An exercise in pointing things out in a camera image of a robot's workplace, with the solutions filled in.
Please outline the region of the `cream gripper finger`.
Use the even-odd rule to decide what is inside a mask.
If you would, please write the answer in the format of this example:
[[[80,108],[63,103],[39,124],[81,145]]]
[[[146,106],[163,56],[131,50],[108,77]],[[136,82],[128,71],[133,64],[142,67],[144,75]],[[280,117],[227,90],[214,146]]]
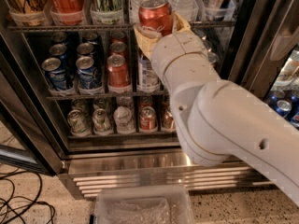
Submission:
[[[191,26],[189,23],[177,12],[172,13],[173,26],[172,33],[173,34],[189,34],[191,32]]]
[[[150,60],[157,42],[162,38],[162,34],[141,24],[135,24],[134,31],[137,45]]]

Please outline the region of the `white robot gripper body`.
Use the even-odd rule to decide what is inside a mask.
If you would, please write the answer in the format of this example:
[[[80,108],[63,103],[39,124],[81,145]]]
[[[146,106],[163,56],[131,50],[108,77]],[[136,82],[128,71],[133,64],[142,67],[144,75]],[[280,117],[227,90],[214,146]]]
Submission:
[[[161,38],[150,60],[164,85],[189,81],[205,84],[220,78],[208,60],[202,39],[192,33],[183,32]]]

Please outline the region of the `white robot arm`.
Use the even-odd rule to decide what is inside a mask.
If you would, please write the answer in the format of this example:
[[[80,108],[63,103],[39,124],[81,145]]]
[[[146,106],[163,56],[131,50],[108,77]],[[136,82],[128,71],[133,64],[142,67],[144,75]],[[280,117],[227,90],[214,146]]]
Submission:
[[[201,38],[177,13],[170,35],[134,26],[138,46],[166,87],[188,157],[213,166],[233,155],[299,204],[299,132],[241,86],[219,77]]]

